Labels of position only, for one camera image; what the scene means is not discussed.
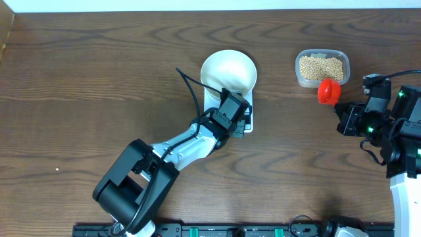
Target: cable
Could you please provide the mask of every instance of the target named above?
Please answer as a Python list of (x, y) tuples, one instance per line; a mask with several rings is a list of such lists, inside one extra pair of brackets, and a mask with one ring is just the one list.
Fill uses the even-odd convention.
[(313, 225), (317, 227), (317, 234), (315, 234), (314, 236), (310, 236), (310, 237), (316, 237), (316, 236), (318, 236), (320, 234), (320, 227), (310, 217), (308, 217), (306, 215), (297, 215), (296, 217), (294, 217), (294, 219), (292, 219), (292, 221), (288, 225), (289, 233), (291, 233), (291, 235), (293, 235), (295, 237), (299, 237), (298, 235), (296, 235), (296, 233), (294, 233), (294, 231), (292, 231), (291, 227), (292, 227), (292, 223), (294, 221), (296, 221), (298, 218), (301, 218), (301, 217), (306, 217), (306, 218), (310, 219), (310, 221), (313, 223)]
[(400, 122), (402, 122), (402, 121), (407, 121), (407, 118), (404, 118), (404, 117), (401, 117), (401, 118), (398, 118), (397, 120), (395, 120), (395, 122), (393, 123), (393, 126), (392, 126), (392, 128), (390, 129), (390, 132), (389, 132), (389, 136), (387, 137), (387, 138), (389, 138), (389, 141), (392, 139), (392, 135), (393, 135), (393, 132), (395, 131), (395, 129), (396, 129), (396, 126), (400, 123)]
[(200, 85), (200, 86), (202, 86), (202, 87), (206, 87), (206, 88), (208, 88), (208, 89), (210, 89), (210, 90), (213, 90), (213, 91), (215, 91), (216, 93), (218, 93), (219, 95), (221, 94), (221, 92), (220, 92), (220, 91), (218, 91), (217, 89), (212, 88), (212, 87), (210, 87), (210, 86), (208, 86), (208, 85), (202, 84), (202, 83), (200, 83), (200, 82), (198, 82), (198, 81), (194, 80), (193, 78), (189, 77), (188, 75), (184, 74), (184, 73), (183, 73), (183, 72), (182, 72), (179, 68), (177, 68), (177, 71), (178, 71), (180, 74), (182, 74), (182, 76), (184, 75), (187, 79), (191, 80), (192, 82), (194, 82), (194, 83), (196, 83), (196, 84), (198, 84), (198, 85)]
[(373, 158), (373, 160), (377, 163), (377, 164), (379, 164), (379, 165), (381, 165), (381, 166), (385, 166), (386, 165), (386, 161), (382, 161), (382, 162), (380, 162), (379, 161), (379, 159), (377, 159), (377, 156), (376, 156), (376, 154), (374, 154), (374, 152), (373, 151), (370, 151), (369, 149), (364, 149), (364, 144), (366, 143), (366, 142), (369, 142), (367, 139), (364, 139), (363, 141), (361, 141), (360, 142), (360, 148), (361, 149), (363, 149), (365, 152), (367, 152), (369, 155), (371, 155), (371, 157)]
[[(154, 171), (154, 173), (152, 174), (152, 177), (151, 177), (151, 179), (149, 180), (149, 184), (147, 185), (147, 187), (146, 187), (146, 190), (145, 190), (145, 194), (143, 195), (143, 197), (142, 197), (142, 199), (141, 199), (141, 201), (140, 201), (140, 203), (139, 203), (139, 207), (137, 208), (137, 210), (136, 210), (136, 212), (134, 213), (134, 215), (133, 215), (133, 217), (132, 217), (132, 219), (130, 220), (130, 222), (121, 230), (121, 231), (119, 231), (118, 233), (114, 233), (114, 228), (115, 228), (115, 226), (116, 225), (118, 225), (118, 224), (121, 224), (121, 223), (119, 223), (119, 222), (116, 222), (116, 223), (114, 223), (112, 226), (111, 226), (111, 236), (122, 236), (123, 234), (125, 234), (126, 232), (127, 232), (127, 230), (130, 228), (130, 227), (132, 227), (132, 225), (133, 225), (133, 223), (134, 223), (134, 221), (136, 220), (136, 218), (137, 218), (137, 216), (139, 215), (139, 213), (140, 213), (140, 211), (142, 210), (142, 208), (143, 208), (143, 205), (145, 205), (145, 202), (146, 202), (146, 199), (147, 199), (147, 196), (149, 195), (149, 193), (151, 192), (151, 187), (153, 186), (153, 183), (154, 183), (154, 181), (155, 181), (155, 179), (156, 179), (156, 175), (158, 174), (158, 170), (160, 169), (160, 167), (161, 167), (161, 163), (164, 161), (164, 159), (165, 159), (165, 157), (174, 149), (174, 148), (176, 148), (176, 147), (178, 147), (179, 145), (181, 145), (181, 144), (183, 144), (184, 142), (186, 142), (186, 141), (188, 141), (188, 140), (190, 140), (190, 139), (192, 139), (192, 138), (194, 138), (194, 137), (196, 137), (198, 134), (199, 134), (199, 130), (200, 130), (200, 107), (199, 107), (199, 102), (197, 102), (197, 98), (196, 98), (196, 95), (195, 95), (195, 92), (193, 91), (193, 88), (191, 88), (191, 86), (190, 86), (190, 83), (187, 81), (187, 79), (186, 79), (186, 77), (188, 77), (187, 75), (185, 75), (179, 68), (176, 68), (176, 70), (177, 70), (177, 72), (179, 72), (180, 73), (180, 75), (182, 76), (182, 78), (183, 78), (183, 80), (184, 80), (184, 82), (187, 84), (187, 87), (189, 88), (189, 90), (190, 90), (190, 93), (191, 93), (191, 96), (193, 97), (193, 100), (194, 100), (194, 102), (195, 102), (195, 106), (196, 106), (196, 112), (197, 112), (197, 128), (196, 128), (196, 131), (195, 131), (195, 133), (194, 134), (192, 134), (191, 136), (189, 136), (188, 138), (186, 138), (186, 139), (184, 139), (184, 140), (181, 140), (181, 141), (179, 141), (179, 142), (177, 142), (176, 144), (174, 144), (174, 145), (171, 145), (171, 146), (169, 146), (167, 149), (166, 149), (166, 151), (163, 153), (163, 155), (161, 156), (161, 158), (159, 159), (159, 162), (158, 162), (158, 164), (157, 164), (157, 167), (156, 167), (156, 169), (155, 169), (155, 171)], [(194, 81), (195, 83), (197, 83), (197, 84), (199, 84), (199, 85), (201, 85), (201, 86), (205, 86), (205, 85), (202, 85), (201, 83), (199, 83), (199, 82), (196, 82), (195, 80), (193, 80), (193, 79), (190, 79), (190, 80), (192, 80), (192, 81)]]
[(396, 72), (396, 73), (390, 74), (388, 76), (379, 76), (379, 77), (374, 79), (372, 84), (377, 84), (377, 83), (381, 82), (382, 80), (385, 80), (386, 78), (393, 78), (393, 77), (396, 77), (396, 76), (402, 76), (402, 75), (414, 74), (414, 73), (421, 73), (421, 70), (406, 70), (406, 71), (403, 71), (403, 72)]

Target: wood grain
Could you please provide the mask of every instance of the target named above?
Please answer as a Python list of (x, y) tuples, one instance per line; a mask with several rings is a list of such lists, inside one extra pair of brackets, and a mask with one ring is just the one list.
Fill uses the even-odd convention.
[[(341, 100), (364, 99), (362, 76), (421, 68), (419, 29), (420, 10), (20, 14), (0, 65), (0, 235), (70, 236), (76, 223), (110, 222), (95, 185), (132, 140), (188, 127), (193, 100), (174, 67), (199, 79), (221, 49), (257, 65), (255, 130), (185, 168), (158, 217), (393, 222), (385, 169), (335, 131), (332, 108), (297, 84), (294, 60), (304, 49), (345, 52)], [(401, 84), (419, 76), (394, 78), (393, 97)]]

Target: plastic container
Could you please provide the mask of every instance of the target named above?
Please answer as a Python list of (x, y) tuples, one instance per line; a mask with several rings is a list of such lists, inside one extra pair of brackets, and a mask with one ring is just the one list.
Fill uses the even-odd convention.
[(333, 50), (333, 49), (307, 49), (298, 54), (296, 60), (295, 60), (295, 73), (297, 75), (298, 84), (305, 88), (318, 88), (320, 83), (322, 83), (322, 80), (309, 80), (306, 79), (304, 76), (300, 73), (300, 58), (303, 56), (308, 57), (321, 57), (324, 59), (330, 59), (332, 57), (339, 59), (342, 62), (342, 71), (343, 71), (343, 80), (338, 81), (339, 85), (343, 85), (347, 83), (349, 80), (349, 77), (351, 75), (351, 71), (349, 68), (349, 59), (341, 51)]

